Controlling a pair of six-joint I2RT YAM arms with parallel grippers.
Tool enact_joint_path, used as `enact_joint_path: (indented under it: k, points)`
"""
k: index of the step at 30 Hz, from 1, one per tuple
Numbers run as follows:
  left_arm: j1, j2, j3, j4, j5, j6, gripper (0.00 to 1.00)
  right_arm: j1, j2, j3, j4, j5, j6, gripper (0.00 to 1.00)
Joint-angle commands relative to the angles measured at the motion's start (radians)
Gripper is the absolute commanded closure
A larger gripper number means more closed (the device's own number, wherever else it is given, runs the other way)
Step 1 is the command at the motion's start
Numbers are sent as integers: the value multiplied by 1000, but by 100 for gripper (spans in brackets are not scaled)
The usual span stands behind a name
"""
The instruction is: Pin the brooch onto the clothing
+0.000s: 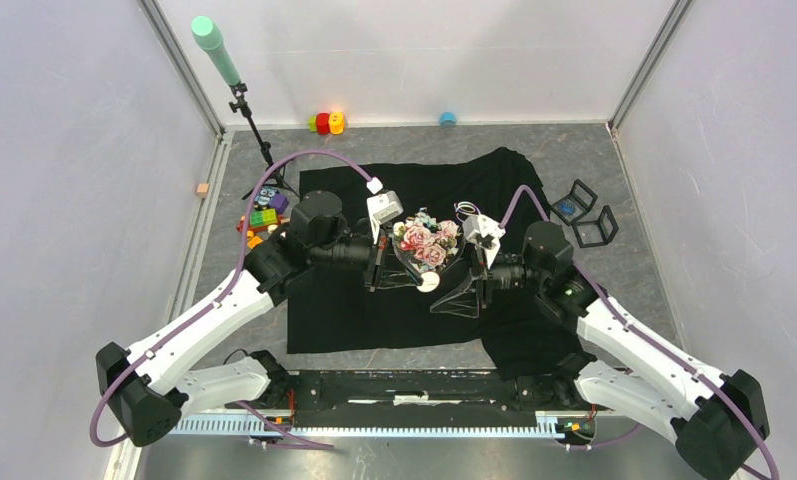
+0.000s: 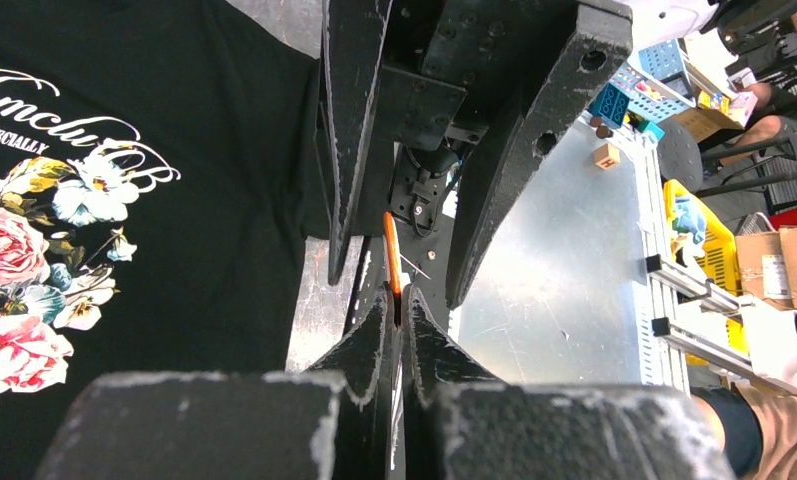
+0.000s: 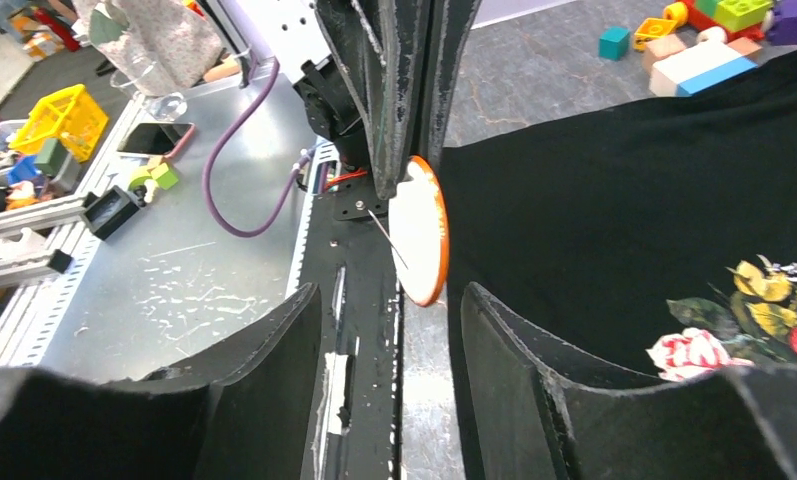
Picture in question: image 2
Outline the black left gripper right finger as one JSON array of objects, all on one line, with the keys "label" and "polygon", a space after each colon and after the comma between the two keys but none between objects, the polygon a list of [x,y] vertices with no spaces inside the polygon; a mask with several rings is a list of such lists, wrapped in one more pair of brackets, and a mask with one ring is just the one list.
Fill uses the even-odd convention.
[{"label": "black left gripper right finger", "polygon": [[692,401],[670,387],[511,385],[402,294],[410,479],[730,479]]}]

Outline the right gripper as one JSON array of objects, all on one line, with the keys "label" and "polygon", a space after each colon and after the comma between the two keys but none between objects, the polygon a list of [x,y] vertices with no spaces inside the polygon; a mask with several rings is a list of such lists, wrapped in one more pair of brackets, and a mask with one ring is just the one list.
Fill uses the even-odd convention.
[{"label": "right gripper", "polygon": [[464,161],[445,280],[461,306],[507,214],[633,50],[633,11],[575,1],[324,1],[323,122],[330,179],[328,282],[352,229],[380,233],[391,167],[369,148],[475,143]]}]

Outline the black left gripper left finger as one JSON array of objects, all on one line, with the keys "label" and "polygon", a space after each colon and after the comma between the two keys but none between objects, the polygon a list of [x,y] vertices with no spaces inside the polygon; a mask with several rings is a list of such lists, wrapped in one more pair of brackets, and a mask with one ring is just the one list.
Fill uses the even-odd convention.
[{"label": "black left gripper left finger", "polygon": [[40,479],[384,479],[394,299],[379,287],[308,369],[124,372],[76,400]]}]

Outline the black floral t-shirt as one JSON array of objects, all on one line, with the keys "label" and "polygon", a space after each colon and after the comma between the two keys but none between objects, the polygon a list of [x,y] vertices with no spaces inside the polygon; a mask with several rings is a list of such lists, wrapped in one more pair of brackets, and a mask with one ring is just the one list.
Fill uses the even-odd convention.
[{"label": "black floral t-shirt", "polygon": [[226,1],[0,1],[0,479],[103,374],[284,366],[316,70]]}]

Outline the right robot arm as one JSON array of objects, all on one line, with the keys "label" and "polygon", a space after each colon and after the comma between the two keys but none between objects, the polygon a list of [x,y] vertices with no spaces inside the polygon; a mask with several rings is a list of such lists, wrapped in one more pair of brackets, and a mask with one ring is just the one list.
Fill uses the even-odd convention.
[{"label": "right robot arm", "polygon": [[493,235],[564,133],[639,49],[710,29],[716,1],[326,1],[314,140],[340,280],[374,141],[468,156],[445,277],[463,303]]}]

